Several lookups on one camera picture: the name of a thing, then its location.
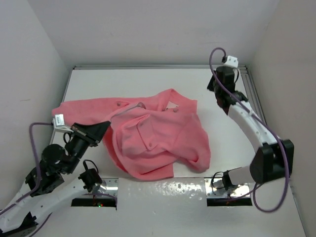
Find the white tag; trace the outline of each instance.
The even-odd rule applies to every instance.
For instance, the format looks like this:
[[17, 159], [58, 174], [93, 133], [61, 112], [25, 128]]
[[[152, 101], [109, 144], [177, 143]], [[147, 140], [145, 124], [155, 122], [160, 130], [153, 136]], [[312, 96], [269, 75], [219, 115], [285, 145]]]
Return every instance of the white tag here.
[[167, 104], [167, 109], [170, 109], [170, 108], [176, 108], [176, 107], [178, 107], [179, 105], [176, 105], [176, 104], [174, 104], [174, 103], [172, 103], [172, 102], [168, 102], [168, 104]]
[[64, 121], [64, 115], [55, 115], [55, 121], [56, 121], [56, 126], [64, 126], [65, 121]]

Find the pink shirt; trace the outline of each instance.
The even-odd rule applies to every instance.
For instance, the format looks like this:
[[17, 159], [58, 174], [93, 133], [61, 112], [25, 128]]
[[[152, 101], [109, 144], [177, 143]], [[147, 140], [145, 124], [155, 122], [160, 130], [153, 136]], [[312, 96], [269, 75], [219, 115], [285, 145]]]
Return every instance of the pink shirt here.
[[[177, 106], [167, 109], [169, 102]], [[173, 89], [146, 98], [64, 102], [52, 114], [63, 114], [67, 125], [110, 120], [103, 143], [115, 164], [135, 178], [173, 177], [176, 160], [198, 172], [209, 168], [208, 136], [197, 116], [197, 101]]]

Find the purple cable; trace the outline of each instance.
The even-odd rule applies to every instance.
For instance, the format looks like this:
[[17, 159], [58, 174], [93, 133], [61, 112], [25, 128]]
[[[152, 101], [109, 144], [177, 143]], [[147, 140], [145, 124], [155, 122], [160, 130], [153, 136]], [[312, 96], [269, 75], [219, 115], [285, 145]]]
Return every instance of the purple cable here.
[[[220, 82], [220, 80], [218, 79], [218, 77], [216, 76], [215, 72], [214, 72], [214, 69], [213, 69], [213, 66], [212, 66], [212, 57], [213, 57], [213, 54], [215, 51], [217, 50], [221, 50], [223, 51], [224, 53], [224, 57], [226, 57], [226, 51], [221, 48], [221, 47], [217, 47], [215, 49], [212, 50], [210, 56], [209, 56], [209, 67], [211, 69], [211, 72], [216, 80], [216, 82], [220, 85], [220, 87], [227, 93], [229, 94], [232, 98], [234, 98], [239, 104], [240, 106], [247, 112], [249, 113], [250, 110], [242, 104], [242, 102], [235, 96], [233, 95], [230, 91], [228, 91], [224, 85]], [[288, 189], [288, 184], [289, 184], [289, 177], [290, 177], [290, 172], [289, 172], [289, 169], [288, 169], [288, 162], [287, 162], [287, 157], [286, 157], [286, 153], [285, 153], [285, 150], [284, 150], [284, 147], [282, 145], [282, 142], [281, 140], [278, 138], [277, 134], [274, 133], [268, 126], [266, 126], [262, 121], [261, 119], [259, 119], [256, 115], [252, 114], [251, 115], [255, 120], [257, 120], [260, 124], [262, 124], [273, 136], [274, 138], [276, 139], [280, 149], [281, 149], [281, 153], [282, 153], [282, 156], [283, 156], [283, 161], [284, 161], [284, 168], [285, 168], [285, 183], [284, 183], [284, 189], [283, 189], [283, 194], [281, 196], [281, 199], [279, 201], [279, 203], [272, 209], [270, 210], [264, 210], [262, 209], [261, 207], [258, 206], [258, 203], [256, 201], [256, 189], [258, 189], [259, 187], [257, 186], [257, 184], [255, 184], [255, 187], [254, 189], [251, 191], [253, 192], [253, 202], [254, 202], [254, 205], [256, 206], [256, 208], [262, 212], [266, 212], [266, 213], [272, 213], [272, 212], [275, 212], [277, 211], [283, 204], [284, 200], [285, 200], [285, 197], [286, 197], [286, 194], [287, 194], [287, 189]]]
[[46, 224], [46, 222], [47, 222], [48, 219], [50, 218], [50, 215], [51, 215], [51, 213], [50, 213], [50, 214], [47, 216], [47, 218], [44, 220], [43, 224], [41, 224], [41, 226], [38, 227], [38, 228], [36, 229], [36, 231], [35, 231], [33, 234], [31, 234], [29, 237], [33, 237], [34, 235], [37, 234], [37, 232], [40, 231], [40, 229]]
[[[17, 199], [16, 202], [20, 202], [24, 198], [28, 197], [30, 194], [32, 194], [40, 186], [40, 180], [41, 180], [40, 161], [39, 161], [39, 157], [38, 157], [38, 154], [37, 154], [37, 151], [36, 151], [35, 142], [34, 142], [34, 138], [33, 138], [33, 130], [32, 130], [34, 125], [52, 125], [52, 124], [51, 123], [47, 123], [47, 122], [34, 122], [29, 127], [29, 135], [30, 135], [31, 146], [32, 146], [33, 154], [34, 154], [34, 160], [35, 160], [35, 165], [36, 165], [36, 173], [37, 173], [36, 185], [28, 193], [22, 195], [19, 199]], [[2, 212], [0, 212], [0, 216], [5, 214], [8, 210], [10, 210], [14, 206], [15, 206], [15, 203], [11, 204], [9, 207], [7, 207]]]

